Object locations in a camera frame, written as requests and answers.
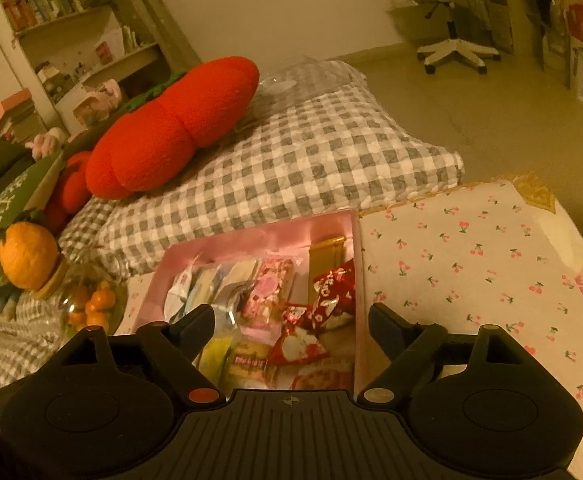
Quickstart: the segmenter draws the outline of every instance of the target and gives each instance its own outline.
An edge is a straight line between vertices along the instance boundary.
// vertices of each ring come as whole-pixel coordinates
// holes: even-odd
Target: plastic container of oranges
[[[123,262],[97,248],[84,250],[69,264],[62,283],[49,301],[60,310],[60,328],[68,338],[84,327],[98,325],[113,335],[127,305],[127,286],[115,274],[123,274]]]

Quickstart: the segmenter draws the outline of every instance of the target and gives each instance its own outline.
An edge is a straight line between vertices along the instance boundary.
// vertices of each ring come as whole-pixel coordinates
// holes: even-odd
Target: pink box on shelf
[[[169,247],[156,269],[145,300],[140,307],[133,331],[152,321],[164,321],[164,300],[180,274],[194,260],[197,266],[217,262],[254,257],[285,256],[295,259],[295,280],[291,289],[290,303],[307,302],[309,275],[309,248],[312,244],[343,236],[345,237],[345,260],[354,258],[356,276],[356,349],[354,391],[364,386],[361,364],[367,341],[367,308],[364,305],[363,253],[357,214],[342,210],[295,220],[284,220],[272,224],[255,226],[240,231],[231,231],[207,238],[198,238]]]

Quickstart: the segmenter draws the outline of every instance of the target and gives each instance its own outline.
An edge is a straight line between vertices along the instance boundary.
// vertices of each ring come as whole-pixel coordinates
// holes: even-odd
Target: gray checkered blanket
[[[259,122],[252,118],[250,127],[199,152],[168,185],[117,203],[92,199],[63,232],[63,252],[71,257],[96,244],[123,257],[129,275],[142,274],[184,240],[389,205],[459,184],[457,153],[409,136],[352,67],[320,65],[345,83],[324,93],[319,84],[307,88],[319,80],[313,65],[295,74],[302,85],[286,94],[286,109],[262,116],[257,96]],[[40,335],[49,308],[24,294],[0,315],[0,387],[36,371],[62,344],[54,333]]]

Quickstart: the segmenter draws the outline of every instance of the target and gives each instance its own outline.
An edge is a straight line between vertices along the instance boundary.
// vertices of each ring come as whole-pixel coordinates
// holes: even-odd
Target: curtain
[[[114,1],[121,15],[129,16],[125,21],[130,23],[126,25],[133,28],[142,25],[140,30],[146,30],[158,42],[172,72],[184,72],[201,63],[162,0]]]

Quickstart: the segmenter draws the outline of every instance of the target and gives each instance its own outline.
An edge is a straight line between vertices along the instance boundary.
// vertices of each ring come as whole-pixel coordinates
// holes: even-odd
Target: orange fruit
[[[84,304],[89,301],[89,290],[84,285],[71,285],[67,291],[67,297],[77,310],[82,310]]]
[[[7,279],[23,290],[39,290],[53,274],[58,246],[44,227],[16,222],[0,241],[0,264]]]
[[[98,307],[93,301],[89,300],[84,304],[84,311],[87,313],[87,315],[95,314],[98,312]]]
[[[116,295],[109,288],[96,290],[90,300],[96,307],[96,310],[107,310],[116,305]]]
[[[69,323],[73,326],[84,325],[87,322],[87,314],[84,312],[70,312]]]
[[[93,314],[89,314],[87,316],[87,326],[89,325],[98,325],[104,328],[105,332],[109,331],[109,319],[107,314],[102,312],[94,312]]]

